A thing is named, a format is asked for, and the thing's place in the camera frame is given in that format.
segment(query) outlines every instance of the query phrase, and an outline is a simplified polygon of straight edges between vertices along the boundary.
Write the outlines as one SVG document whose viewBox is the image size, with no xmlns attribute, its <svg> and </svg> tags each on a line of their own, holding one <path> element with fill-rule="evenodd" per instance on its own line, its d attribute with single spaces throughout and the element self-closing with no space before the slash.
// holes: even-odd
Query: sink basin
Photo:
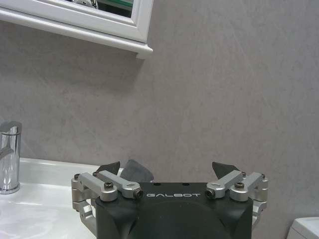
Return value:
<svg viewBox="0 0 319 239">
<path fill-rule="evenodd" d="M 72 209 L 71 178 L 98 166 L 20 160 L 20 190 L 0 195 L 0 239 L 95 239 Z"/>
</svg>

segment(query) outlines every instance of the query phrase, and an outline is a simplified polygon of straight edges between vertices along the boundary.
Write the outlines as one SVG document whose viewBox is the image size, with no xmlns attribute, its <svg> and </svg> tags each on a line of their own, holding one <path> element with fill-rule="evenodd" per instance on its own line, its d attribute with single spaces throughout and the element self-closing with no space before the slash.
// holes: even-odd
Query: silver bracket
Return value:
<svg viewBox="0 0 319 239">
<path fill-rule="evenodd" d="M 230 187 L 230 198 L 238 202 L 246 202 L 253 189 L 262 181 L 262 174 L 252 173 L 241 182 L 242 187 L 236 187 L 236 184 Z"/>
<path fill-rule="evenodd" d="M 224 177 L 220 178 L 218 181 L 207 183 L 206 195 L 208 198 L 211 199 L 223 198 L 225 196 L 225 192 L 232 185 L 234 185 L 234 183 L 240 182 L 242 180 L 242 172 L 234 170 Z"/>
<path fill-rule="evenodd" d="M 125 198 L 138 199 L 143 191 L 137 182 L 129 182 L 108 171 L 101 171 L 92 176 L 89 173 L 77 174 L 71 180 L 72 207 L 80 213 L 82 223 L 96 236 L 96 219 L 91 205 L 86 201 L 91 199 L 95 206 L 95 199 L 111 202 L 117 199 L 118 190 Z"/>
<path fill-rule="evenodd" d="M 263 174 L 254 172 L 240 184 L 231 186 L 230 197 L 238 202 L 245 202 L 248 198 L 253 200 L 252 227 L 255 228 L 260 220 L 261 212 L 267 207 L 268 179 Z"/>
</svg>

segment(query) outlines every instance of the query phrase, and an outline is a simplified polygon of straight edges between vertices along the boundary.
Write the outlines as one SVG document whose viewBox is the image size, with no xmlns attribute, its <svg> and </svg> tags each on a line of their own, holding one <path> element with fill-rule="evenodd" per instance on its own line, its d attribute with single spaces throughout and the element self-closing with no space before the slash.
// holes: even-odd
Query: screw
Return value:
<svg viewBox="0 0 319 239">
<path fill-rule="evenodd" d="M 113 188 L 113 183 L 112 183 L 112 182 L 104 183 L 104 188 L 105 188 L 105 189 Z"/>
<path fill-rule="evenodd" d="M 134 197 L 136 199 L 140 199 L 143 196 L 143 194 L 144 194 L 143 190 L 138 190 L 134 192 Z"/>
<path fill-rule="evenodd" d="M 214 198 L 215 198 L 215 192 L 214 192 L 214 191 L 206 190 L 206 191 L 205 191 L 205 195 L 206 195 L 206 197 L 208 197 L 209 199 L 214 199 Z"/>
<path fill-rule="evenodd" d="M 243 189 L 244 188 L 244 186 L 245 186 L 245 184 L 243 184 L 243 183 L 235 183 L 235 188 L 238 188 L 238 189 Z"/>
</svg>

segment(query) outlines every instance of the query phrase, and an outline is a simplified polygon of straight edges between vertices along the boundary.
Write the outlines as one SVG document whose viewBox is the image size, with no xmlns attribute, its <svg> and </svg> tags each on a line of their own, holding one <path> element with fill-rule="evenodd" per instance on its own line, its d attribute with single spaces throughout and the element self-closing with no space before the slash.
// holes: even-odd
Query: faucet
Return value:
<svg viewBox="0 0 319 239">
<path fill-rule="evenodd" d="M 11 121 L 0 125 L 0 194 L 20 189 L 19 163 L 22 124 Z"/>
</svg>

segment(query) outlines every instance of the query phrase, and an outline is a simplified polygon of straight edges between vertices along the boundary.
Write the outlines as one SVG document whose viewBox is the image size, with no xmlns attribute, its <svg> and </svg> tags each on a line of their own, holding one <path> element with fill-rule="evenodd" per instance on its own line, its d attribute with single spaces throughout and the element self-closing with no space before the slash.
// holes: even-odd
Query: gray wall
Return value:
<svg viewBox="0 0 319 239">
<path fill-rule="evenodd" d="M 255 239 L 319 215 L 319 1 L 155 0 L 151 59 L 0 23 L 0 120 L 25 157 L 129 158 L 161 181 L 264 172 Z"/>
</svg>

